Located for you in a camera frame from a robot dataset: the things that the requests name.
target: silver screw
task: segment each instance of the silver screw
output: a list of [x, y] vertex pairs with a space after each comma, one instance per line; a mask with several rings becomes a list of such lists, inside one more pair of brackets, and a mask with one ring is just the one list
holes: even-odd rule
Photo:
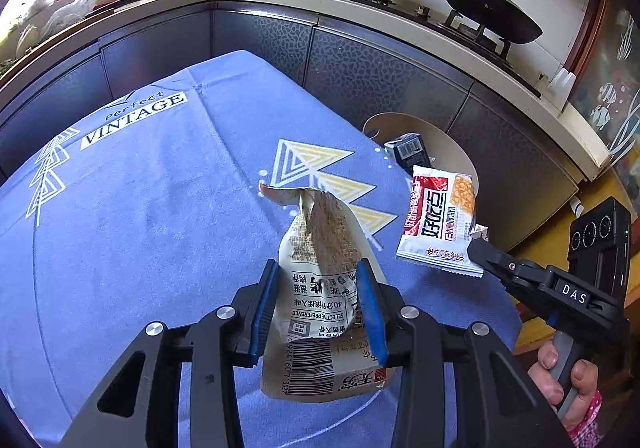
[[236, 315], [236, 310], [230, 305], [224, 305], [216, 311], [216, 316], [221, 320], [229, 320]]
[[413, 305], [405, 305], [400, 310], [400, 314], [402, 317], [412, 320], [420, 314], [420, 311], [418, 311]]
[[486, 323], [476, 322], [471, 326], [471, 330], [478, 336], [487, 336], [491, 329]]
[[160, 322], [151, 322], [146, 326], [145, 333], [149, 336], [158, 336], [162, 329], [164, 329], [164, 326]]

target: black box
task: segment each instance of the black box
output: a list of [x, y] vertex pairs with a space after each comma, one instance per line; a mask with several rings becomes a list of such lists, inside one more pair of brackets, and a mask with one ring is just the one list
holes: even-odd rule
[[396, 163], [411, 176], [414, 174], [414, 165], [431, 168], [429, 154], [418, 133], [407, 133], [386, 142], [385, 151], [388, 155], [392, 155]]

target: phone camera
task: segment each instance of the phone camera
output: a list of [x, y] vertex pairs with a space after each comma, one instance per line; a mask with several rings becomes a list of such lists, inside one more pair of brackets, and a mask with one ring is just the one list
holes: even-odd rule
[[580, 232], [574, 232], [573, 237], [571, 237], [571, 249], [577, 250], [578, 246], [580, 246]]
[[607, 237], [607, 235], [609, 235], [609, 232], [611, 231], [611, 217], [609, 217], [608, 215], [605, 215], [602, 218], [602, 221], [600, 221], [600, 237], [602, 237], [603, 239], [605, 237]]
[[596, 224], [591, 222], [584, 227], [582, 232], [582, 243], [585, 248], [590, 248], [596, 241]]

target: yellow triangle pattern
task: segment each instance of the yellow triangle pattern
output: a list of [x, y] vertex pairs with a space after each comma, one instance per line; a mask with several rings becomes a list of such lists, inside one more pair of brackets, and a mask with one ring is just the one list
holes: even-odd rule
[[288, 139], [283, 139], [283, 142], [291, 152], [304, 161], [310, 170], [320, 170], [353, 154], [352, 151], [341, 151], [340, 149], [308, 145], [308, 143], [299, 143], [298, 141], [289, 141]]
[[382, 228], [398, 217], [391, 213], [379, 212], [377, 210], [364, 208], [363, 206], [357, 206], [354, 204], [350, 204], [349, 208], [351, 208], [351, 211], [362, 226], [365, 235], [369, 236], [379, 232]]
[[331, 192], [345, 203], [355, 201], [358, 197], [362, 197], [375, 188], [372, 184], [353, 181], [352, 179], [326, 172], [316, 172], [316, 177], [320, 180], [325, 190]]

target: pink sleeve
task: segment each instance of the pink sleeve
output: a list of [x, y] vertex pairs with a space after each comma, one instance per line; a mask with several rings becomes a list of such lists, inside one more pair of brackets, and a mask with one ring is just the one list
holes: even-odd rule
[[594, 448], [600, 441], [596, 417], [598, 417], [601, 405], [602, 396], [600, 395], [600, 391], [597, 390], [593, 399], [591, 399], [589, 410], [584, 416], [584, 419], [569, 432], [569, 437], [574, 442], [576, 448]]

